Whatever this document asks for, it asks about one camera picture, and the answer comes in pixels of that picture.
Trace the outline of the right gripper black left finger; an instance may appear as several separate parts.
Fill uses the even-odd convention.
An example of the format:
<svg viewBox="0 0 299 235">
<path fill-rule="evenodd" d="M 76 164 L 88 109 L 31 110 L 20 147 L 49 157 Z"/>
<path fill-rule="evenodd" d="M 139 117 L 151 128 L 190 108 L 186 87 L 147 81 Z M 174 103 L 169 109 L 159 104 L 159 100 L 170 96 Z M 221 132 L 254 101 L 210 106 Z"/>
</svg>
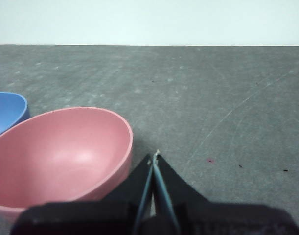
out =
<svg viewBox="0 0 299 235">
<path fill-rule="evenodd" d="M 152 192 L 152 156 L 147 154 L 130 175 L 102 199 L 110 206 L 107 235 L 137 235 Z"/>
</svg>

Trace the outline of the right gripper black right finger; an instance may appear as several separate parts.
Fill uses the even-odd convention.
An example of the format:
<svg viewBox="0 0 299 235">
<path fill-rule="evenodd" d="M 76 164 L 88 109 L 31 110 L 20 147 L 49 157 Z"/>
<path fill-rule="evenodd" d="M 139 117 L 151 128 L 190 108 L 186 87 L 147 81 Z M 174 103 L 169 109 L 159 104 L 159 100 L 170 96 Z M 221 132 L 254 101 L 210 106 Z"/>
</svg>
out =
<svg viewBox="0 0 299 235">
<path fill-rule="evenodd" d="M 182 234 L 187 221 L 187 207 L 209 203 L 209 200 L 189 185 L 159 150 L 154 153 L 154 182 L 156 212 L 170 223 L 175 234 Z"/>
</svg>

